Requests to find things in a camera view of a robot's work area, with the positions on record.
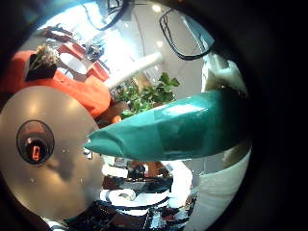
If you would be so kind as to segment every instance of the orange object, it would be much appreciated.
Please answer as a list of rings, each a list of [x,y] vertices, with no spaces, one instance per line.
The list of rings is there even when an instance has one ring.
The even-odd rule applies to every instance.
[[[120,122],[120,121],[122,121],[122,118],[121,118],[120,115],[116,115],[116,116],[113,117],[113,119],[112,119],[112,123],[118,123],[118,122]]]
[[[86,74],[88,77],[93,75],[96,78],[98,78],[101,81],[105,81],[109,78],[109,75],[107,74],[106,70],[104,67],[98,62],[95,61],[89,68],[88,72]]]
[[[39,160],[39,146],[34,146],[32,148],[32,160],[35,162]]]
[[[78,60],[82,60],[86,52],[86,48],[76,42],[68,41],[61,44],[61,46],[58,48],[58,52],[59,54],[69,53],[76,57]]]
[[[18,51],[8,64],[1,82],[1,92],[15,93],[31,86],[47,86],[60,90],[79,101],[92,115],[97,117],[105,112],[111,101],[111,96],[103,82],[90,76],[85,83],[67,78],[59,70],[51,79],[24,81],[24,65],[34,51]]]

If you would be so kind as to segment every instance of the bright light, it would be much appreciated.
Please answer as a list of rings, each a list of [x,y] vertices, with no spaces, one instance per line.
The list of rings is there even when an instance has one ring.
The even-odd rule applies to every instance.
[[[162,41],[156,41],[156,44],[159,48],[161,48],[164,43]]]
[[[152,10],[156,13],[159,13],[162,10],[162,8],[159,5],[153,5]]]

